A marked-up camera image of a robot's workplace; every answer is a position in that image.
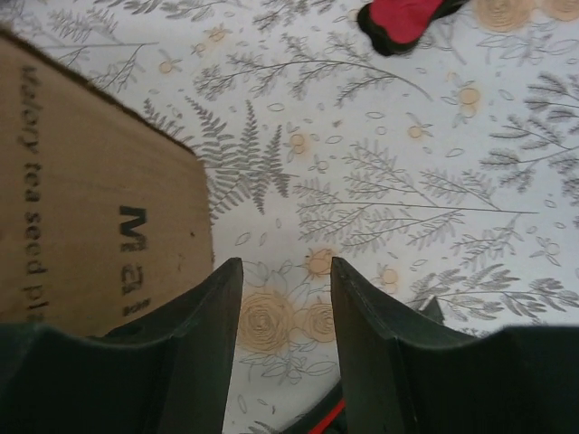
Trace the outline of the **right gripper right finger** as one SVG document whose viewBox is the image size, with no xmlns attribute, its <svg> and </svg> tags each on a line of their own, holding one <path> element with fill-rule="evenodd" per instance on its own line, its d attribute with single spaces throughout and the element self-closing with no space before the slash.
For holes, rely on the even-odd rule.
<svg viewBox="0 0 579 434">
<path fill-rule="evenodd" d="M 341 258 L 331 303 L 352 433 L 575 433 L 578 330 L 440 325 Z"/>
</svg>

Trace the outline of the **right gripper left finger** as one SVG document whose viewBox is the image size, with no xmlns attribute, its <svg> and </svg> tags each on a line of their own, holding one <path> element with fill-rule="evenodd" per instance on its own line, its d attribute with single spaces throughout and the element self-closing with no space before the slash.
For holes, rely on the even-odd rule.
<svg viewBox="0 0 579 434">
<path fill-rule="evenodd" d="M 242 300 L 242 262 L 102 337 L 1 327 L 4 433 L 218 433 Z"/>
</svg>

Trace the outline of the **red black utility knife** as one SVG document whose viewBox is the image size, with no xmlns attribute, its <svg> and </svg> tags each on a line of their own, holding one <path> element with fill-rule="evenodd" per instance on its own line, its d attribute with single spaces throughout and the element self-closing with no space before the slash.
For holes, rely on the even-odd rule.
<svg viewBox="0 0 579 434">
<path fill-rule="evenodd" d="M 338 382 L 318 404 L 281 433 L 347 434 L 341 382 Z"/>
</svg>

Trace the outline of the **brown taped cardboard box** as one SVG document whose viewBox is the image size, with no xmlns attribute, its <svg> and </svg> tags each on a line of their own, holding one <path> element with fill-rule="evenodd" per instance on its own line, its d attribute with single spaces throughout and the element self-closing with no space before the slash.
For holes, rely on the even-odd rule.
<svg viewBox="0 0 579 434">
<path fill-rule="evenodd" d="M 213 269 L 202 162 L 1 32 L 1 319 L 104 335 Z"/>
</svg>

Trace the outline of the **red black knife cap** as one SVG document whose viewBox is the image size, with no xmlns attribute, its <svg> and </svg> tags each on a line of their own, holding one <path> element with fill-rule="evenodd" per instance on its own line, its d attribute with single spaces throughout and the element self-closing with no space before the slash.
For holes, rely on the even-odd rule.
<svg viewBox="0 0 579 434">
<path fill-rule="evenodd" d="M 466 1 L 374 0 L 360 8 L 356 21 L 383 56 L 412 51 L 430 24 L 456 13 Z"/>
</svg>

